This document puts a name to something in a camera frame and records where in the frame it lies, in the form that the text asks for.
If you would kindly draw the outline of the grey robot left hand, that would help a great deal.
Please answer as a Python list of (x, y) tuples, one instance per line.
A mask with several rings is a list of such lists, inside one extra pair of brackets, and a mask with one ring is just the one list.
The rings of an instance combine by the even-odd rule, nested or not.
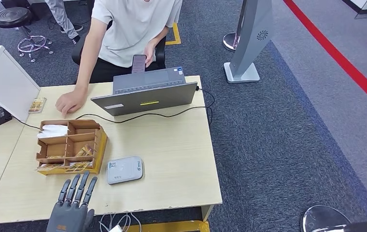
[(88, 177), (86, 171), (64, 182), (48, 220), (48, 232), (85, 232), (90, 226), (95, 211), (88, 205), (98, 178), (94, 176), (85, 188)]

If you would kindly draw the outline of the person's left hand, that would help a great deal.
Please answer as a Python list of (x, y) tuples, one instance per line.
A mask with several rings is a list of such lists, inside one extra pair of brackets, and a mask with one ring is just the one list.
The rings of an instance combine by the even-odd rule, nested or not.
[(153, 62), (153, 57), (154, 57), (154, 52), (155, 52), (156, 45), (157, 45), (156, 39), (152, 39), (148, 42), (148, 44), (146, 45), (146, 47), (144, 49), (144, 54), (146, 55), (146, 60), (145, 60), (145, 67), (146, 68), (148, 68), (150, 66), (150, 64)]

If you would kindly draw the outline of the person's right hand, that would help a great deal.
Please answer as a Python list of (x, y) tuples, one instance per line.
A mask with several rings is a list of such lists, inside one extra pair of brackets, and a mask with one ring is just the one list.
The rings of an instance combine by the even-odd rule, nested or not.
[(65, 118), (67, 114), (76, 112), (86, 102), (87, 89), (75, 88), (73, 91), (61, 95), (56, 101), (56, 109)]

